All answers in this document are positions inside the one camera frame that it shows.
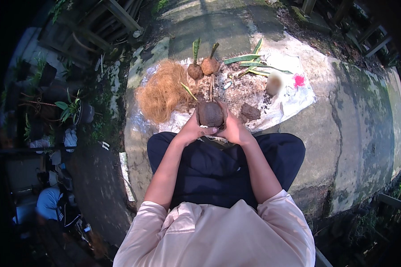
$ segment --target black pot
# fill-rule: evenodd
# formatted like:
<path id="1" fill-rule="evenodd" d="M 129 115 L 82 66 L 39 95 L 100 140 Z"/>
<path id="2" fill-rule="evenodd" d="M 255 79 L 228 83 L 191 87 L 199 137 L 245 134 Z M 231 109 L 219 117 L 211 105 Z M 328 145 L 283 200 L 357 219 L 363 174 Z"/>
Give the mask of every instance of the black pot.
<path id="1" fill-rule="evenodd" d="M 44 66 L 43 72 L 41 74 L 41 78 L 39 81 L 39 87 L 49 87 L 49 85 L 52 83 L 52 81 L 55 79 L 56 76 L 56 69 L 49 65 L 49 63 L 46 63 Z"/>
<path id="2" fill-rule="evenodd" d="M 71 75 L 67 78 L 67 82 L 76 82 L 81 80 L 81 68 L 73 64 L 71 67 Z"/>
<path id="3" fill-rule="evenodd" d="M 77 119 L 74 125 L 78 125 L 80 123 L 91 123 L 92 120 L 94 120 L 94 115 L 94 107 L 85 101 L 81 101 L 80 112 L 79 115 L 77 115 Z"/>
<path id="4" fill-rule="evenodd" d="M 18 73 L 16 74 L 16 81 L 25 81 L 28 77 L 28 74 L 30 73 L 30 68 L 30 63 L 28 63 L 27 61 L 22 61 L 21 69 L 19 69 Z"/>
<path id="5" fill-rule="evenodd" d="M 6 93 L 5 111 L 17 109 L 20 93 L 23 91 L 24 88 L 17 86 L 15 83 L 11 83 Z"/>
<path id="6" fill-rule="evenodd" d="M 40 119 L 30 120 L 31 131 L 29 139 L 31 142 L 42 139 L 44 135 L 44 124 Z"/>

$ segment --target pink shirt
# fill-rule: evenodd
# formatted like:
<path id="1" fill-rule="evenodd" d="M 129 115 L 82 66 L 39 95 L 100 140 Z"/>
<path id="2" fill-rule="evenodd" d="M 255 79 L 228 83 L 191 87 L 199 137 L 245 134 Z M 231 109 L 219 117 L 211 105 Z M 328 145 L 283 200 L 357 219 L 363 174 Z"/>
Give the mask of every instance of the pink shirt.
<path id="1" fill-rule="evenodd" d="M 257 207 L 183 202 L 169 214 L 144 201 L 113 266 L 309 266 L 315 244 L 284 190 Z"/>

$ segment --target hand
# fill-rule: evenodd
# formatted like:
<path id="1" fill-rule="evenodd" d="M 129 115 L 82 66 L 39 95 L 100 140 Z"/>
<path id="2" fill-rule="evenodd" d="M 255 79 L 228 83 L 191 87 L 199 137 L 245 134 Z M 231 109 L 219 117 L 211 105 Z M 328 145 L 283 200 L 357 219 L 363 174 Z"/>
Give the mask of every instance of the hand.
<path id="1" fill-rule="evenodd" d="M 186 147 L 201 136 L 211 136 L 216 133 L 216 127 L 202 128 L 197 121 L 197 111 L 194 110 L 193 115 L 188 119 L 187 123 L 182 127 L 181 131 L 174 137 L 176 142 L 181 142 Z"/>
<path id="2" fill-rule="evenodd" d="M 236 116 L 233 113 L 230 112 L 227 104 L 221 101 L 221 99 L 217 97 L 215 98 L 215 101 L 223 109 L 224 113 L 227 112 L 227 115 L 224 116 L 224 118 L 227 117 L 224 131 L 220 131 L 217 134 L 217 136 L 223 137 L 227 139 L 229 142 L 238 144 L 240 146 L 246 145 L 249 142 L 251 142 L 254 139 L 254 137 L 245 128 L 245 126 L 243 126 L 240 120 L 236 118 Z"/>

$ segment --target soil ball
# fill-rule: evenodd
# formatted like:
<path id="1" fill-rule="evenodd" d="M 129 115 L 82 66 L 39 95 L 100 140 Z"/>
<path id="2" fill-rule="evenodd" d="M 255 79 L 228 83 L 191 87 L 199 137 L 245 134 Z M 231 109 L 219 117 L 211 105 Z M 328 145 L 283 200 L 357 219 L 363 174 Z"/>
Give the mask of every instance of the soil ball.
<path id="1" fill-rule="evenodd" d="M 200 66 L 202 67 L 202 71 L 205 75 L 211 75 L 218 71 L 220 64 L 215 58 L 205 58 Z"/>
<path id="2" fill-rule="evenodd" d="M 199 104 L 199 124 L 219 128 L 224 123 L 223 110 L 215 102 Z"/>
<path id="3" fill-rule="evenodd" d="M 202 68 L 198 64 L 190 64 L 187 68 L 187 73 L 193 80 L 198 80 L 203 77 Z"/>

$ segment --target kokedama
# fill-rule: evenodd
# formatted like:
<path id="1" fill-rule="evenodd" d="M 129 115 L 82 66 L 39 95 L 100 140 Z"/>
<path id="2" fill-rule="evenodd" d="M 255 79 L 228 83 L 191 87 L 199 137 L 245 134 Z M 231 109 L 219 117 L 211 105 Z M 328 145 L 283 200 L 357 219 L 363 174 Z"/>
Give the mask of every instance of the kokedama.
<path id="1" fill-rule="evenodd" d="M 212 46 L 211 56 L 203 59 L 202 64 L 200 65 L 205 75 L 211 75 L 213 73 L 216 73 L 220 67 L 219 62 L 213 57 L 219 45 L 220 45 L 219 43 L 215 43 Z"/>
<path id="2" fill-rule="evenodd" d="M 187 68 L 188 75 L 193 78 L 193 80 L 198 80 L 203 77 L 202 68 L 197 64 L 197 52 L 200 46 L 200 38 L 193 42 L 193 63 Z"/>
<path id="3" fill-rule="evenodd" d="M 224 123 L 223 110 L 215 102 L 200 102 L 198 107 L 199 124 L 220 128 Z"/>

